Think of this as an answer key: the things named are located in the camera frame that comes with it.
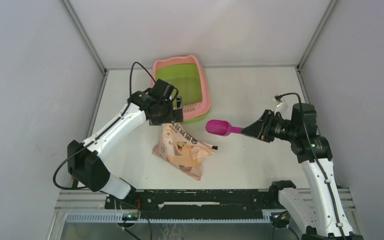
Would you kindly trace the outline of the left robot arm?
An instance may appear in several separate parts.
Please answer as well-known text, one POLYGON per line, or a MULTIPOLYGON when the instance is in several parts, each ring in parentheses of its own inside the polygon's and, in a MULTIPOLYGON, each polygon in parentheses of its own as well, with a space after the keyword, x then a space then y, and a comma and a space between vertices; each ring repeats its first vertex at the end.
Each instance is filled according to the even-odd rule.
POLYGON ((92 192, 104 192, 129 209, 136 203, 133 186, 110 173, 104 162, 111 151, 135 128, 180 123, 184 120, 182 98, 172 84, 158 79, 153 87, 136 91, 123 109, 104 127, 82 142, 67 146, 67 171, 92 192))

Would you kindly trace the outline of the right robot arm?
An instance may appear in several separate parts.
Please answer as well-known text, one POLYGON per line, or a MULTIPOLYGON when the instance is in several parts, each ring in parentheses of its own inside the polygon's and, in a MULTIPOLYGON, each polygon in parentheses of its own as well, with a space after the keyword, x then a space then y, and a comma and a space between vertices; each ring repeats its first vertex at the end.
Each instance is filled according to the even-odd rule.
POLYGON ((270 186, 269 203, 284 207, 295 222, 303 240, 362 240, 350 224, 338 192, 334 174, 333 154, 328 140, 317 134, 317 112, 313 105, 296 103, 291 119, 278 112, 265 110, 241 134, 270 143, 280 139, 290 143, 307 179, 314 208, 298 196, 290 180, 274 181, 270 186))

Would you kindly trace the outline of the cat litter bag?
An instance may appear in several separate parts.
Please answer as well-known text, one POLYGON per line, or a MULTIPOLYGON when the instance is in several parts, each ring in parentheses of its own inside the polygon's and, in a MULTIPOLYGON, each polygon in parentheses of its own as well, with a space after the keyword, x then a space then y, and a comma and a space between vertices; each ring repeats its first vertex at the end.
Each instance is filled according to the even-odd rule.
POLYGON ((200 142, 176 123, 162 125, 162 133, 152 154, 170 163, 176 169, 200 181, 203 161, 216 154, 218 146, 200 142))

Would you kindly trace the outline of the magenta plastic scoop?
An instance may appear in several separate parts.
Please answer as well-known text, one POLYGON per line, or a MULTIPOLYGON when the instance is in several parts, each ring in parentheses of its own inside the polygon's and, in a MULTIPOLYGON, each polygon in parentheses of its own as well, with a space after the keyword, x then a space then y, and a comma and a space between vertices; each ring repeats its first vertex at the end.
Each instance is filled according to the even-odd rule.
POLYGON ((212 119, 206 123, 205 130, 210 134, 226 137, 230 134, 241 134, 243 128, 232 126, 226 120, 212 119))

